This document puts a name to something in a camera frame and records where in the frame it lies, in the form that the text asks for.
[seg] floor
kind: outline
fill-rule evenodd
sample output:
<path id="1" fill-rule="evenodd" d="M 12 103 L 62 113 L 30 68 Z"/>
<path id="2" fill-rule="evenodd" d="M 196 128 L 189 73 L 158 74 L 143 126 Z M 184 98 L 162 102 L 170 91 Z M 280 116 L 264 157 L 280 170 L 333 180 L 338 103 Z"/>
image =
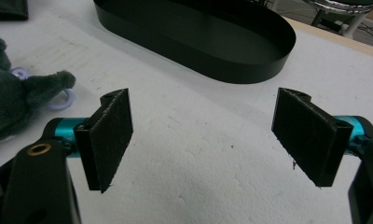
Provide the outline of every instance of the floor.
<path id="1" fill-rule="evenodd" d="M 302 0 L 281 0 L 279 2 L 277 12 L 284 17 L 306 24 L 311 24 L 317 13 L 314 7 L 311 7 L 310 5 L 304 3 Z M 367 25 L 368 27 L 373 27 L 373 20 L 365 19 L 363 24 Z M 354 32 L 353 39 L 373 46 L 373 36 L 362 30 L 364 28 L 363 24 L 360 26 L 361 29 L 357 29 Z M 322 25 L 319 25 L 319 28 L 324 29 L 328 32 L 333 32 Z"/>

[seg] black container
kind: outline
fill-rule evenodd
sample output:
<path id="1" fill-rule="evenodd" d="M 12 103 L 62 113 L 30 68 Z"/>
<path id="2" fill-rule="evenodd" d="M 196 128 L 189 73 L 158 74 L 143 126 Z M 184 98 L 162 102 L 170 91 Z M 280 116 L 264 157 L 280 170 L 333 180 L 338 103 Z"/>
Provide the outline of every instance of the black container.
<path id="1" fill-rule="evenodd" d="M 246 0 L 94 0 L 109 31 L 207 77 L 275 77 L 296 42 L 278 14 Z"/>

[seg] plush toy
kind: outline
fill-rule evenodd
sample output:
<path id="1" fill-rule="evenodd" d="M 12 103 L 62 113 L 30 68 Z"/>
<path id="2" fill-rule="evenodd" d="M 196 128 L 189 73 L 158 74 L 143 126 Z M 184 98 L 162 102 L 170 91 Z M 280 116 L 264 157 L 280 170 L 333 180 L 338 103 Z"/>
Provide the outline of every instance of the plush toy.
<path id="1" fill-rule="evenodd" d="M 73 88 L 76 82 L 76 78 L 66 71 L 19 78 L 24 70 L 17 69 L 12 74 L 6 47 L 5 41 L 0 39 L 0 140 L 22 130 L 38 108 L 61 91 Z"/>

